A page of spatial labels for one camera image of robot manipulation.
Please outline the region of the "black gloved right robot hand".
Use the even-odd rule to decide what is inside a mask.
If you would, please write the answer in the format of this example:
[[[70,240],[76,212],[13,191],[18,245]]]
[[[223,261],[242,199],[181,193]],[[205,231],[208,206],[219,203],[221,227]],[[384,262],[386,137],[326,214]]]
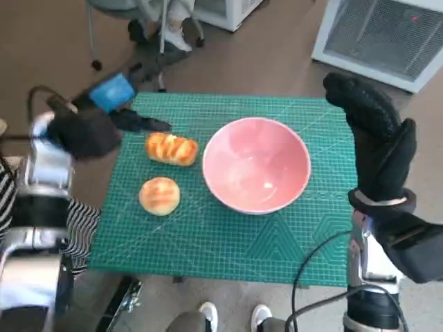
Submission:
[[[402,120],[391,98],[363,80],[329,73],[326,100],[341,108],[354,136],[357,191],[373,202],[405,200],[417,150],[416,123]]]

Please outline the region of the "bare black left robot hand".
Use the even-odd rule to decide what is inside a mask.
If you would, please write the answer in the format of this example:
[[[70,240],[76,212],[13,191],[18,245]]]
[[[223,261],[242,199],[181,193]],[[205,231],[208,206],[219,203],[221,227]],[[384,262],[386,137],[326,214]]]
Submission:
[[[71,103],[79,111],[97,108],[104,111],[117,128],[128,132],[169,132],[172,125],[142,116],[129,108],[140,86],[159,74],[159,67],[138,62],[116,71],[75,96]]]

